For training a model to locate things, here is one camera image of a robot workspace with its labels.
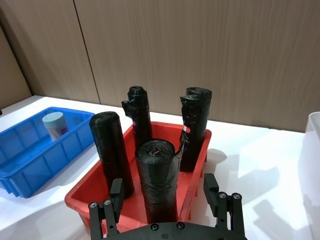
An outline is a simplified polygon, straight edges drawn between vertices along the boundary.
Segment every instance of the wooden wall panel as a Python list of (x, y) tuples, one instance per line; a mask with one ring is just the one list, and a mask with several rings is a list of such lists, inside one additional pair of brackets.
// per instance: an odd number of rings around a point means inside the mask
[(304, 131), (320, 111), (319, 0), (75, 0), (101, 103), (144, 86), (181, 114), (186, 87), (210, 118)]
[(26, 80), (0, 27), (0, 109), (31, 97)]
[(0, 0), (0, 10), (33, 94), (99, 103), (72, 0)]

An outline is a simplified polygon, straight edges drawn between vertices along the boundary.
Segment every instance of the red tray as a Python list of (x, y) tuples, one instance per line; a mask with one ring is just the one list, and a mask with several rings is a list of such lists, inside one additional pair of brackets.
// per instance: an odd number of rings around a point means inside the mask
[[(154, 138), (171, 142), (175, 150), (179, 149), (179, 138), (182, 125), (152, 122), (152, 134)], [(141, 192), (140, 179), (135, 161), (135, 141), (132, 126), (123, 134), (125, 150), (130, 163), (134, 193), (123, 203), (121, 216), (117, 229), (122, 233), (147, 225), (144, 198)], [(191, 173), (180, 172), (178, 176), (178, 188), (176, 191), (178, 220), (186, 222), (190, 219), (189, 213), (197, 188), (204, 162), (207, 160), (207, 150), (211, 138), (211, 131), (205, 131), (204, 142), (199, 154), (195, 169)], [(98, 161), (93, 168), (70, 190), (65, 196), (65, 204), (77, 211), (85, 226), (90, 226), (88, 204), (91, 202), (103, 202), (108, 198), (108, 188), (103, 174), (101, 162)], [(103, 233), (106, 233), (106, 221), (102, 221)]]

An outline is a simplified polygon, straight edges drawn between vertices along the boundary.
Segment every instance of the white table surface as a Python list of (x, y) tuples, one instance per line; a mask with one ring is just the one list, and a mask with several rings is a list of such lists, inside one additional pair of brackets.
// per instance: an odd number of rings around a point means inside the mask
[[(114, 111), (122, 131), (132, 124), (120, 107), (33, 96), (3, 109), (0, 132), (48, 108), (92, 113)], [(150, 114), (152, 121), (182, 124), (181, 116)], [(300, 190), (298, 160), (304, 134), (208, 121), (212, 131), (205, 173), (214, 173), (221, 191), (242, 195), (245, 234), (249, 240), (311, 240)], [(95, 146), (64, 168), (27, 199), (0, 188), (0, 239), (89, 240), (79, 215), (66, 207), (65, 195), (98, 161)], [(203, 178), (191, 208), (191, 222), (214, 226)]]

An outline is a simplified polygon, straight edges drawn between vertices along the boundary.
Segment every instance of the blue tray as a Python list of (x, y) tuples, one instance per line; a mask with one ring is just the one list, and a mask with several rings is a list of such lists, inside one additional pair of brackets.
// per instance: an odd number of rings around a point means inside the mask
[[(42, 118), (62, 112), (69, 131), (52, 142)], [(94, 142), (93, 113), (50, 107), (0, 133), (0, 187), (29, 198)]]

